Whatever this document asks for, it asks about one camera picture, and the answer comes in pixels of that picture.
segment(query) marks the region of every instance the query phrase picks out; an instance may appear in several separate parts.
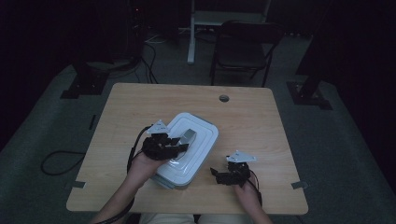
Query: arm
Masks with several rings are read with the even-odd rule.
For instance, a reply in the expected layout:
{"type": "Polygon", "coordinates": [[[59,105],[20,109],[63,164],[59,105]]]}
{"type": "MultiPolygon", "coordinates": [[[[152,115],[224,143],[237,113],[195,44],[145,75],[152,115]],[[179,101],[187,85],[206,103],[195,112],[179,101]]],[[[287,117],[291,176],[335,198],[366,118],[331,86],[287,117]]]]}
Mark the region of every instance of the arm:
{"type": "Polygon", "coordinates": [[[131,202],[137,191],[143,187],[145,182],[155,175],[158,167],[166,162],[154,161],[144,153],[137,155],[132,161],[131,168],[125,180],[90,223],[107,220],[122,211],[131,202]]]}
{"type": "MultiPolygon", "coordinates": [[[[250,177],[252,183],[255,182],[253,176],[250,177]]],[[[257,192],[248,182],[244,186],[233,185],[233,190],[242,207],[253,219],[255,224],[273,224],[268,215],[262,210],[262,206],[257,198],[257,192]]]]}

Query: chair back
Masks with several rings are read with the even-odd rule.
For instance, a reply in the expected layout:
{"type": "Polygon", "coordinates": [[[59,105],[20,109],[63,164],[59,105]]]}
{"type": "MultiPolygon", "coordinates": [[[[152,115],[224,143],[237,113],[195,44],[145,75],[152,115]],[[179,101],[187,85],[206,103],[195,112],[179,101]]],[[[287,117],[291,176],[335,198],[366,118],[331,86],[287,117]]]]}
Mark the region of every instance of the chair back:
{"type": "Polygon", "coordinates": [[[219,28],[218,38],[231,36],[243,41],[277,45],[285,31],[273,22],[226,21],[219,28]]]}

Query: black chair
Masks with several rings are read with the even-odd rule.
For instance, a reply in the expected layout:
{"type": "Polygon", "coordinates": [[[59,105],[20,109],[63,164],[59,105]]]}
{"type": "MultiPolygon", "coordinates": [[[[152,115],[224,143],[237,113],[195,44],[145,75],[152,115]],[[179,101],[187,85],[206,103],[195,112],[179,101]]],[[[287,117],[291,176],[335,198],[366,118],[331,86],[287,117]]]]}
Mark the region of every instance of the black chair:
{"type": "Polygon", "coordinates": [[[268,76],[273,51],[285,34],[283,27],[271,22],[226,21],[216,37],[210,76],[215,83],[217,65],[226,70],[253,72],[265,69],[262,87],[268,76]]]}

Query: black cable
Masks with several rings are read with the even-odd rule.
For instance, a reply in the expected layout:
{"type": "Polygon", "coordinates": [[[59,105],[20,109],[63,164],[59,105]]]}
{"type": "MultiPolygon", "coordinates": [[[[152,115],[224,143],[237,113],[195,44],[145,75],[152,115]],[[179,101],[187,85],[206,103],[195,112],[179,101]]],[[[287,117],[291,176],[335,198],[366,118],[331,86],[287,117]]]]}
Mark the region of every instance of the black cable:
{"type": "Polygon", "coordinates": [[[146,62],[146,60],[142,59],[142,61],[148,67],[150,82],[153,83],[151,78],[154,78],[155,83],[158,84],[157,79],[155,78],[154,74],[152,73],[152,65],[154,65],[155,58],[157,57],[157,52],[156,52],[155,48],[152,47],[150,44],[145,43],[145,45],[152,49],[152,52],[153,52],[154,55],[152,56],[152,60],[151,60],[151,64],[150,65],[146,62]]]}
{"type": "Polygon", "coordinates": [[[137,65],[140,63],[141,57],[133,57],[129,59],[128,63],[117,65],[115,67],[110,67],[106,69],[102,68],[97,68],[94,66],[90,66],[90,69],[93,72],[99,72],[99,73],[112,73],[112,72],[119,72],[119,71],[129,71],[131,69],[136,69],[137,65]]]}
{"type": "Polygon", "coordinates": [[[129,74],[132,74],[132,72],[135,72],[139,68],[139,64],[141,63],[141,61],[142,61],[141,57],[135,57],[132,58],[130,62],[127,64],[113,68],[108,68],[106,70],[103,70],[103,72],[110,73],[108,78],[125,77],[128,76],[129,74]],[[112,75],[111,73],[113,72],[126,72],[126,73],[122,75],[112,75]]]}
{"type": "MultiPolygon", "coordinates": [[[[149,78],[148,78],[148,68],[146,67],[146,66],[144,66],[144,68],[145,68],[145,76],[146,76],[146,80],[148,81],[148,83],[149,83],[149,78]]],[[[141,83],[141,80],[140,80],[140,78],[139,78],[139,75],[136,73],[136,71],[134,71],[134,74],[136,75],[136,77],[137,77],[137,80],[138,80],[138,83],[141,83]]]]}
{"type": "Polygon", "coordinates": [[[151,78],[153,77],[155,83],[158,84],[158,81],[157,81],[157,79],[155,78],[154,74],[152,73],[151,68],[149,68],[149,64],[148,64],[148,63],[146,62],[146,60],[144,60],[144,59],[142,59],[142,62],[148,67],[148,76],[149,76],[150,82],[153,83],[153,82],[152,82],[152,79],[151,79],[151,78]]]}
{"type": "Polygon", "coordinates": [[[41,168],[41,171],[42,171],[44,174],[46,174],[46,175],[64,175],[64,174],[66,174],[67,172],[69,172],[69,171],[71,171],[72,169],[74,169],[76,166],[78,166],[78,165],[84,160],[85,155],[86,155],[86,153],[84,153],[84,152],[63,151],[63,150],[54,151],[54,152],[51,152],[49,155],[47,155],[46,158],[44,158],[44,160],[41,162],[40,168],[41,168]],[[46,169],[44,168],[44,164],[46,163],[46,161],[47,161],[50,157],[54,156],[55,154],[60,154],[60,153],[63,153],[63,154],[84,155],[84,156],[83,156],[79,161],[77,161],[72,167],[70,167],[70,168],[68,168],[67,170],[64,170],[64,171],[62,171],[62,172],[59,172],[59,173],[51,173],[51,172],[46,171],[46,169]]]}
{"type": "Polygon", "coordinates": [[[140,77],[139,77],[139,75],[137,74],[136,71],[137,71],[137,69],[134,70],[134,75],[135,75],[136,78],[137,78],[137,83],[141,83],[141,82],[140,82],[140,77]]]}
{"type": "Polygon", "coordinates": [[[254,174],[254,172],[252,170],[250,170],[250,172],[254,175],[254,177],[256,178],[256,183],[257,183],[257,187],[249,180],[247,179],[247,182],[256,190],[257,193],[257,197],[259,199],[259,203],[262,206],[262,193],[260,192],[260,184],[259,184],[259,178],[257,178],[256,174],[254,174]]]}
{"type": "Polygon", "coordinates": [[[145,76],[146,76],[146,81],[149,83],[149,65],[145,60],[142,60],[143,64],[145,65],[145,76]]]}

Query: dark background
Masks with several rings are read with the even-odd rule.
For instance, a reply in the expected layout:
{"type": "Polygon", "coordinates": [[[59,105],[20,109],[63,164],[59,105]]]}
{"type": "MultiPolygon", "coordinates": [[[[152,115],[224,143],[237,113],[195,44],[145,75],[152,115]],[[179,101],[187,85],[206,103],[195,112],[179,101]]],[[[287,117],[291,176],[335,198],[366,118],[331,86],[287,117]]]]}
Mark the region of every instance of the dark background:
{"type": "MultiPolygon", "coordinates": [[[[257,11],[262,5],[262,1],[197,2],[197,9],[226,11],[257,11]]],[[[112,56],[124,49],[124,45],[114,45],[114,40],[125,43],[124,26],[120,24],[128,14],[124,10],[126,3],[111,3],[0,2],[0,148],[24,121],[52,78],[73,59],[111,63],[112,56]],[[122,13],[113,17],[106,14],[108,10],[122,13]]],[[[143,16],[135,15],[138,17],[132,17],[131,22],[144,22],[176,42],[177,27],[189,26],[189,1],[133,1],[132,5],[142,8],[143,16]]],[[[268,21],[283,24],[288,33],[313,36],[296,74],[318,77],[337,88],[393,190],[394,11],[396,8],[385,0],[274,0],[268,15],[268,21]]]]}

